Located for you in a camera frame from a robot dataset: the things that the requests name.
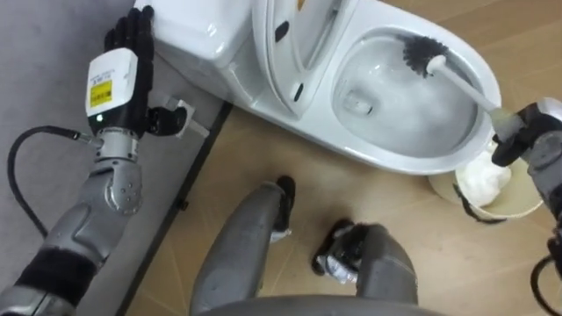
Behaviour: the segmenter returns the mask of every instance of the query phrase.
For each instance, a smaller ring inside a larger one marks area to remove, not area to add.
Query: toilet brush
[[[500,141],[510,139],[524,127],[521,118],[513,112],[496,107],[467,81],[450,70],[446,65],[447,58],[445,57],[448,51],[447,46],[434,39],[414,36],[406,40],[404,61],[414,72],[424,78],[439,73],[449,79],[488,113]]]

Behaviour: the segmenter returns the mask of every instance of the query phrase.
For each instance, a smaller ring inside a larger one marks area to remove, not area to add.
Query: robot finger
[[[137,33],[139,24],[139,17],[141,12],[139,9],[133,8],[129,11],[129,14],[126,18],[126,38],[125,38],[125,47],[135,51],[136,48],[136,40],[137,40]]]
[[[115,30],[111,29],[104,39],[104,51],[107,53],[113,49],[113,43],[115,42]]]
[[[139,17],[139,33],[135,53],[140,59],[145,61],[152,61],[155,54],[155,40],[152,33],[153,17],[154,10],[151,6],[144,7]]]
[[[125,46],[126,39],[126,18],[120,18],[115,26],[115,39],[113,41],[114,48],[121,48]]]

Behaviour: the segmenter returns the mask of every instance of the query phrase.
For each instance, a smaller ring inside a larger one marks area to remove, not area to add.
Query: cleaning sponge
[[[476,159],[458,171],[458,187],[474,206],[491,204],[511,179],[511,170],[492,163],[495,145],[490,144]]]

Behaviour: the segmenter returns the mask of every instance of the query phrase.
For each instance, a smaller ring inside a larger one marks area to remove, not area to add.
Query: black brush head
[[[418,75],[426,78],[429,62],[438,55],[445,55],[449,48],[427,36],[414,36],[406,39],[404,61]]]

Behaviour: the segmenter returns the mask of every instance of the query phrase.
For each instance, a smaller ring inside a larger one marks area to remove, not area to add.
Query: toilet lid
[[[341,35],[348,0],[255,0],[256,53],[276,97],[300,116],[310,104]]]

